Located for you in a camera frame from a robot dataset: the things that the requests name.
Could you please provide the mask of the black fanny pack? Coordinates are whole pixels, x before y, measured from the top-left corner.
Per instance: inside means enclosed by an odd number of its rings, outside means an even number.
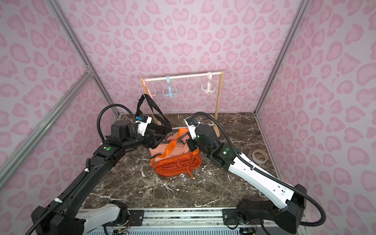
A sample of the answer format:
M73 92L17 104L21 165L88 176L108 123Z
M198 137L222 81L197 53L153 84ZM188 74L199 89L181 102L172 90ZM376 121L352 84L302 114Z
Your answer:
M144 101L147 102L150 108L151 117L152 117L152 122L148 124L147 128L155 131L156 134L166 136L168 133L172 131L171 123L163 115L161 109L158 107L158 105L149 95L143 94L140 97L138 104L137 104L136 116L140 117L141 115L143 115L143 112L141 111L141 106Z

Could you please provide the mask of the pink fanny pack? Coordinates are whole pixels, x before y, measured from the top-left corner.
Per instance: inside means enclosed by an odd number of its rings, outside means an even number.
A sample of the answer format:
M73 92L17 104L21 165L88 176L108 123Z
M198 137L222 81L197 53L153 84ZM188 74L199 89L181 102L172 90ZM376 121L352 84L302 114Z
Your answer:
M189 138L188 128L180 128L177 133L164 139L155 149L149 149L151 161L159 162L164 159L189 153L190 150L187 145Z

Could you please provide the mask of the orange fanny pack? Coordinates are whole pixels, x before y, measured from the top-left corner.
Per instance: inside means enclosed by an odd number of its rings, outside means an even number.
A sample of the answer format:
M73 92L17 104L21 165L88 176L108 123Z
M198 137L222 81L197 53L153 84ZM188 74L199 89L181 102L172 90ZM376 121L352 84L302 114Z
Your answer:
M150 165L155 172L164 177L172 177L184 173L188 173L193 178L192 171L199 168L202 164L202 159L199 150L190 151L187 154L164 159L159 162L152 162Z

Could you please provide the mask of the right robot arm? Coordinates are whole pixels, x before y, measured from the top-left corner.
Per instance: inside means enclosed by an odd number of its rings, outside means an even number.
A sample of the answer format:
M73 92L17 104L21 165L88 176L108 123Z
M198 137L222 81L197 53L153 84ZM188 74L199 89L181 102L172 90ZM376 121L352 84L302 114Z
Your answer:
M228 143L221 143L214 128L207 124L190 125L188 130L190 139L187 142L191 150L200 150L216 167L241 177L267 197L265 202L242 199L237 205L240 222L271 220L286 232L297 233L306 199L295 190L306 193L306 188L300 184L283 186L274 181L273 175L254 164L239 149L231 149Z

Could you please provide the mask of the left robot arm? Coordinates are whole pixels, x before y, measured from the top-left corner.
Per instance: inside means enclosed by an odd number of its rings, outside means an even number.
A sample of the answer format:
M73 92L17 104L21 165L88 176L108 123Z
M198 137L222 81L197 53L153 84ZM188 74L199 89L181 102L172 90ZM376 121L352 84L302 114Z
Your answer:
M46 207L37 207L31 214L32 226L26 234L84 235L96 226L89 225L89 218L78 218L78 212L95 186L128 152L139 146L156 148L165 138L149 129L144 122L137 122L141 133L133 129L127 120L118 120L111 126L111 134L87 159L84 170L74 181Z

